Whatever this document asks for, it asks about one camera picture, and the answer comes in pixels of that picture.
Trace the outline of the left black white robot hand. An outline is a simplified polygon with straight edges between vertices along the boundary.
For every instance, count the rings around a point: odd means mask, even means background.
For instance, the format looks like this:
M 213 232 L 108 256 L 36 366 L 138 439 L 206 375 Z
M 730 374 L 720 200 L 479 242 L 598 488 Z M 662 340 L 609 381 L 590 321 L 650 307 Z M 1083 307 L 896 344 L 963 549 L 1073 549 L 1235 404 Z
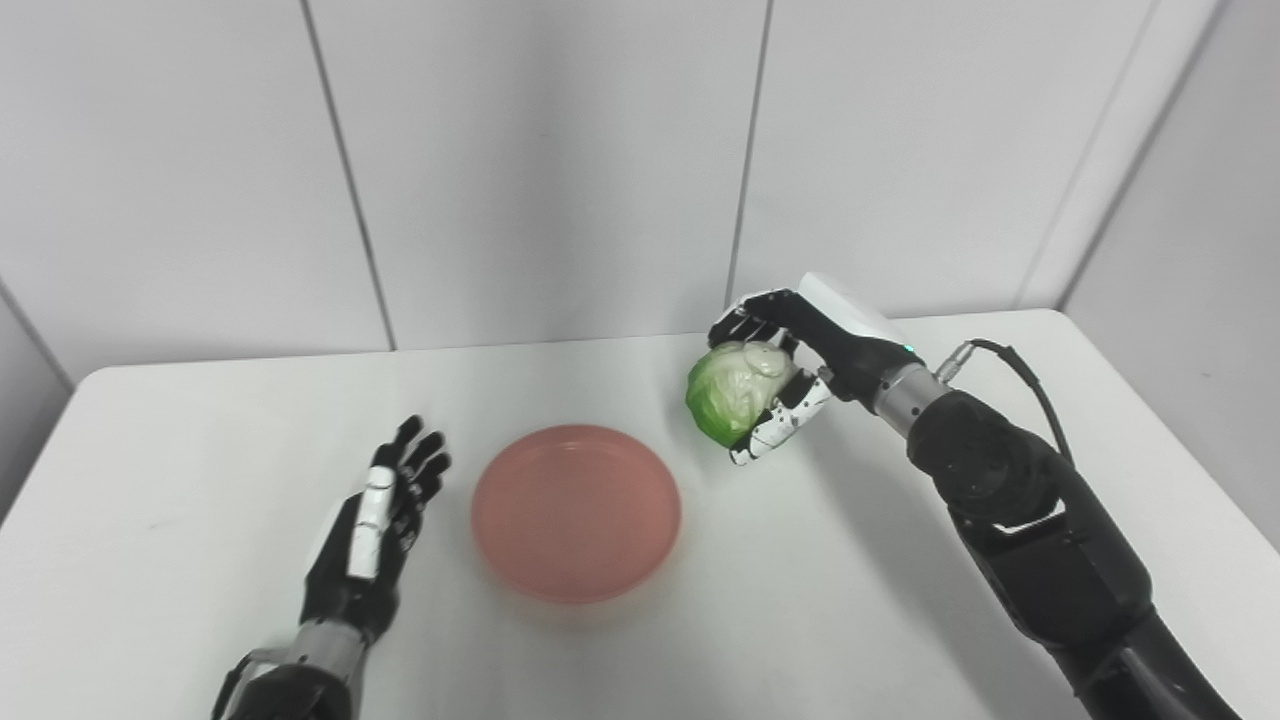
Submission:
M 449 468 L 443 433 L 426 432 L 420 415 L 406 418 L 394 438 L 375 450 L 356 492 L 337 509 L 303 582 L 301 623 L 337 620 L 357 629 L 369 644 L 387 633 L 422 515 Z

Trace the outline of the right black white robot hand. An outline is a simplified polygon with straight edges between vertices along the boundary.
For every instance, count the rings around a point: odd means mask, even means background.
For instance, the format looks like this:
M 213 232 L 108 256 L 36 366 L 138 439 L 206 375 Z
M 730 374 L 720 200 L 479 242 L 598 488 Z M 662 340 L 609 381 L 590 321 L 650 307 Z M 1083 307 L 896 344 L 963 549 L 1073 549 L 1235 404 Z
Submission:
M 730 445 L 733 464 L 748 465 L 778 448 L 832 398 L 872 410 L 882 386 L 922 360 L 877 310 L 851 299 L 833 281 L 808 273 L 796 288 L 742 296 L 707 333 L 710 347 L 760 341 L 788 357 L 805 346 L 820 366 L 797 370 L 759 416 Z

